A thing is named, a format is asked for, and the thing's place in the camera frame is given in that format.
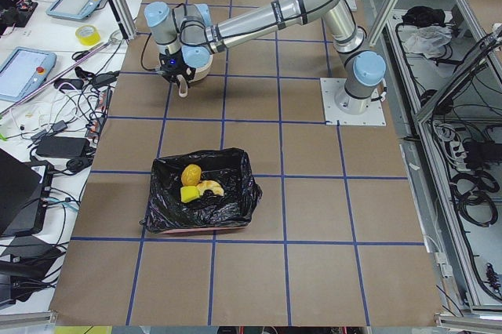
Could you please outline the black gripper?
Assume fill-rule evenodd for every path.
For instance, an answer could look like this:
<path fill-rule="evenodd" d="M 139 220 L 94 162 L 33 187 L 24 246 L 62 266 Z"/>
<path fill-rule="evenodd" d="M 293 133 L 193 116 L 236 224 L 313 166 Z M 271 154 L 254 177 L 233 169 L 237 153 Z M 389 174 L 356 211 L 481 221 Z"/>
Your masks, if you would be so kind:
<path fill-rule="evenodd" d="M 175 53 L 160 53 L 159 63 L 158 73 L 167 82 L 175 84 L 177 88 L 180 88 L 180 79 L 177 75 L 183 75 L 188 85 L 195 79 L 195 69 L 185 63 L 180 49 Z"/>

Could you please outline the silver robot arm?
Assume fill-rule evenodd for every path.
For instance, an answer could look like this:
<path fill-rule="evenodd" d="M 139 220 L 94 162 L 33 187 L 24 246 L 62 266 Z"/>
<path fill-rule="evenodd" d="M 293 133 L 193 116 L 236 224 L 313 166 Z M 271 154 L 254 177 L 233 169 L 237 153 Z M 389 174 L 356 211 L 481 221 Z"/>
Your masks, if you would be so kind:
<path fill-rule="evenodd" d="M 368 100 L 382 82 L 384 59 L 368 50 L 366 32 L 355 22 L 345 0 L 274 0 L 240 16 L 214 23 L 206 4 L 170 7 L 152 2 L 144 17 L 159 51 L 156 73 L 187 96 L 197 73 L 209 68 L 213 55 L 295 24 L 322 20 L 344 64 L 347 80 L 342 96 Z"/>

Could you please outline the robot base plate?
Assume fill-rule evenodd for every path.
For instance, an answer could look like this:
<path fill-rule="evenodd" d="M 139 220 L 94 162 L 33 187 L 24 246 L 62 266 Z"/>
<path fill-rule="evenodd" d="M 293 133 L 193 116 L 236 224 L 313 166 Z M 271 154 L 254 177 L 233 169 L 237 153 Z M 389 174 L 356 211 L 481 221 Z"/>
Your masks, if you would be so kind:
<path fill-rule="evenodd" d="M 345 91 L 345 78 L 321 78 L 320 87 L 326 125 L 385 126 L 382 99 L 375 88 L 372 96 L 355 99 Z"/>

